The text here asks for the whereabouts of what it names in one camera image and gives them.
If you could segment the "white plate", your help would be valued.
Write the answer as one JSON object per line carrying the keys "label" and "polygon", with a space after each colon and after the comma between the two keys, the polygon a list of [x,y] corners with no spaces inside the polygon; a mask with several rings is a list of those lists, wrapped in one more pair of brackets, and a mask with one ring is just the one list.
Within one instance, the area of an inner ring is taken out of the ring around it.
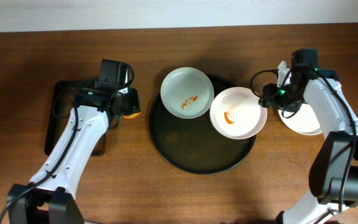
{"label": "white plate", "polygon": [[308,104],[303,103],[295,115],[293,112],[282,110],[278,110],[278,115],[282,122],[296,133],[313,136],[323,132],[314,111]]}
{"label": "white plate", "polygon": [[160,97],[164,107],[172,115],[193,119],[210,109],[214,100],[214,87],[202,71],[182,67],[171,71],[163,79]]}
{"label": "white plate", "polygon": [[219,134],[240,140],[255,136],[264,127],[267,109],[259,105],[250,89],[232,87],[215,97],[209,117]]}

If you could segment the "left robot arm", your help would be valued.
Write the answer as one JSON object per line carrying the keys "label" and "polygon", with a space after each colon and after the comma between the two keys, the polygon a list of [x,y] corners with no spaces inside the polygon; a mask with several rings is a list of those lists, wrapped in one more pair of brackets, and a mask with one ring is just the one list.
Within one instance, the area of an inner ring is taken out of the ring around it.
{"label": "left robot arm", "polygon": [[11,187],[0,223],[5,215],[10,223],[86,223],[75,202],[78,184],[101,137],[140,113],[134,77],[129,64],[104,59],[98,78],[74,87],[62,135],[29,183]]}

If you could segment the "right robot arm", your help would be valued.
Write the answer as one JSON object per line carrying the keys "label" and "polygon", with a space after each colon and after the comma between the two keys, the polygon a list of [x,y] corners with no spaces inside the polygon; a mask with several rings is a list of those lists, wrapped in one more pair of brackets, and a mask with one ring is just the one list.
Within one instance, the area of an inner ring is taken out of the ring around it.
{"label": "right robot arm", "polygon": [[318,66],[315,49],[291,55],[291,67],[280,65],[277,83],[263,87],[259,105],[292,116],[303,104],[313,110],[324,143],[309,173],[309,190],[275,223],[326,223],[358,206],[358,117],[349,106],[334,70]]}

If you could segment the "green and orange sponge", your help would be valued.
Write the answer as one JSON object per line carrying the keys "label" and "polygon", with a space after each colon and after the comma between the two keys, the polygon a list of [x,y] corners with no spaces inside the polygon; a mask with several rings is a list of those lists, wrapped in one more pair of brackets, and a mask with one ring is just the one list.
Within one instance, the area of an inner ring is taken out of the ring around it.
{"label": "green and orange sponge", "polygon": [[134,118],[138,117],[140,114],[141,114],[140,111],[138,111],[138,112],[133,112],[133,113],[124,113],[124,114],[122,115],[122,117],[123,117],[124,119],[134,119]]}

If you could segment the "white plate front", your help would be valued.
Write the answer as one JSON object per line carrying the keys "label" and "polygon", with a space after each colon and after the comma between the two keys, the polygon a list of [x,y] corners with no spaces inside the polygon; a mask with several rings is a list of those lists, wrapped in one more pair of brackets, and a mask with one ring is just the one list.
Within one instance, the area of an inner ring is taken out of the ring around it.
{"label": "white plate front", "polygon": [[303,103],[295,115],[293,112],[282,110],[278,110],[278,115],[282,122],[296,133],[313,136],[323,132],[314,111],[308,104]]}

